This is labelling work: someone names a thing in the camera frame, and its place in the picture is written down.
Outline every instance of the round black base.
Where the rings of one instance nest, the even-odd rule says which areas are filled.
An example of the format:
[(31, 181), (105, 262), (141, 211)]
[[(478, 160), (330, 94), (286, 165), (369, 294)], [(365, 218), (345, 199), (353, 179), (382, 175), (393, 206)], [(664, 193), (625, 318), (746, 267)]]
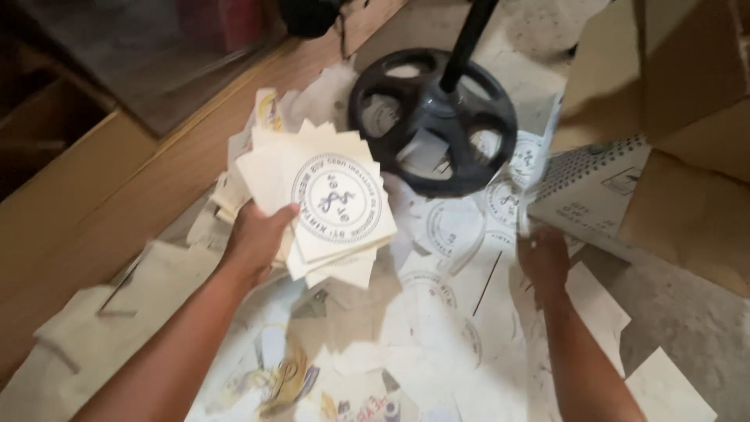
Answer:
[[(401, 177), (414, 191), (428, 196), (463, 196), (484, 188), (513, 154), (518, 124), (505, 90), (484, 68), (469, 62), (463, 75), (486, 95), (456, 84), (452, 92), (440, 87), (451, 53), (418, 48), (382, 57), (362, 72), (349, 97), (349, 126), (367, 140), (373, 159), (382, 171)], [(395, 77), (387, 73), (404, 65), (420, 69), (418, 76)], [(372, 95), (385, 95), (399, 102), (398, 122), (384, 135), (375, 137), (363, 124), (365, 102)], [(448, 144), (452, 175), (431, 179), (405, 170), (396, 159), (420, 128)], [(482, 159), (471, 144), (477, 131), (493, 130), (501, 136), (494, 156)]]

